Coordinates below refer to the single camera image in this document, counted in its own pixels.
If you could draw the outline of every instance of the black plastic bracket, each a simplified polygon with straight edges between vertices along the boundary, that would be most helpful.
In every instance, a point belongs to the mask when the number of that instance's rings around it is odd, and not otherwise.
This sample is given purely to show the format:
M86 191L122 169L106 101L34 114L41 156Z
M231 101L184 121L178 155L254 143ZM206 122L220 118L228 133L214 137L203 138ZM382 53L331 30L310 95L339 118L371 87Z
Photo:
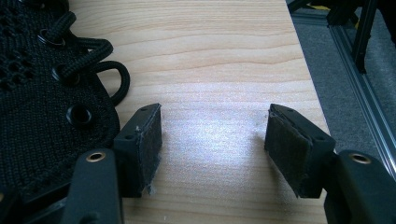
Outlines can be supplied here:
M78 158L61 223L123 223L112 150L95 149Z
M122 197L141 197L155 175L163 144L160 108L154 104L138 109L114 138Z
M333 152L335 141L297 111L271 105L265 150L295 194L322 189L330 224L396 223L396 182L383 164L355 150Z

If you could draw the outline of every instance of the grommet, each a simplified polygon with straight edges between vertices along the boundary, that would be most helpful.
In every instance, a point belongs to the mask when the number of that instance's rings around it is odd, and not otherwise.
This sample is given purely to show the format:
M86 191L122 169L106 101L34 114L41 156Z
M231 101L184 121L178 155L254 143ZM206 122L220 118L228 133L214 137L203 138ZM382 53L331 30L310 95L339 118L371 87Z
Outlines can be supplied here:
M67 121L76 128L85 128L92 124L93 114L85 105L72 105L66 112Z
M98 151L98 152L93 152L85 160L88 162L97 162L97 161L101 161L102 159L104 159L105 156L106 156L105 152Z
M57 48L57 49L59 49L59 48L62 48L66 43L64 42L64 39L63 38L61 38L58 42L52 42L52 41L49 41L47 38L46 38L46 33L47 33L47 29L42 29L42 30L40 30L40 34L37 36L37 38L38 38L38 40L41 42L41 43L43 43L43 44L45 44L45 45L48 45L48 46L51 46L51 47L53 47L53 48Z
M349 157L350 157L350 159L352 159L353 161L358 162L358 163L361 163L361 164L367 165L367 164L370 164L370 163L371 163L370 158L368 158L368 157L366 157L366 156L364 156L364 155L361 155L361 154L359 154L359 153L351 153L351 154L349 154Z
M60 63L54 67L52 67L52 76L55 80L64 84L65 86L75 86L79 83L79 75L75 75L73 77L66 78L60 74L60 70L65 67L66 64Z

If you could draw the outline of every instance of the metal eyelet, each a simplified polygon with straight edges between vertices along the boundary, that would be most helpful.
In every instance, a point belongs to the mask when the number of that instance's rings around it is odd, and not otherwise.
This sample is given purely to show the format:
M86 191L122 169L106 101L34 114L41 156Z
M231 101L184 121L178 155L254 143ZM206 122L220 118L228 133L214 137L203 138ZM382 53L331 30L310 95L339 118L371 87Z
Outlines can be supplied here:
M47 38L46 38L46 33L47 33L47 29L42 29L42 30L40 30L40 34L37 36L37 38L38 38L38 40L41 42L41 43L43 43L43 44L45 44L45 45L48 45L48 46L51 46L51 47L53 47L53 48L57 48L57 49L59 49L59 48L62 48L62 47L64 47L64 45L66 44L65 42L64 42L64 39L63 38L61 38L60 40L59 40L59 42L52 42L52 41L49 41Z
M106 157L106 153L105 152L97 151L97 152L93 152L85 160L88 161L88 162L97 162L97 161L101 161L105 157Z
M67 109L66 118L76 128L86 128L92 124L93 114L87 106L77 104Z
M75 75L73 77L66 78L62 76L60 70L65 67L66 64L60 63L52 67L52 76L55 80L59 81L60 83L64 84L65 86L76 86L79 83L79 75Z

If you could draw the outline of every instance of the wood grain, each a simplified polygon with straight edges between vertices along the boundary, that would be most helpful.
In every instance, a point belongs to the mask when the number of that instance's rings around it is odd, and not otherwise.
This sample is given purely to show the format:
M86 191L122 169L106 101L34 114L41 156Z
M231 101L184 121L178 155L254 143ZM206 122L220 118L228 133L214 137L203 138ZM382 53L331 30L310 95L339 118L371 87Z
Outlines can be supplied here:
M155 192L124 199L126 223L326 223L323 197L296 199L263 150L271 103L327 131L283 0L70 1L77 36L108 39L131 89L120 123L163 105ZM114 71L100 74L108 92Z

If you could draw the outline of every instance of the black mesh fabric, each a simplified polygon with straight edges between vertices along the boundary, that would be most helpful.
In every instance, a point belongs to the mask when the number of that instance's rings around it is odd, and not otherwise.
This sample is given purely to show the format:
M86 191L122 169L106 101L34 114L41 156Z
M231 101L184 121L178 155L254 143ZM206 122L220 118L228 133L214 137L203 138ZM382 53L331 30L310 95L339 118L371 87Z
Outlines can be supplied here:
M78 155L110 147L120 123L93 68L78 73L77 85L52 77L57 64L88 54L70 32L60 49L37 39L68 10L67 4L22 2L0 0L0 185L29 198L69 181ZM89 108L92 124L73 126L66 118L72 105Z

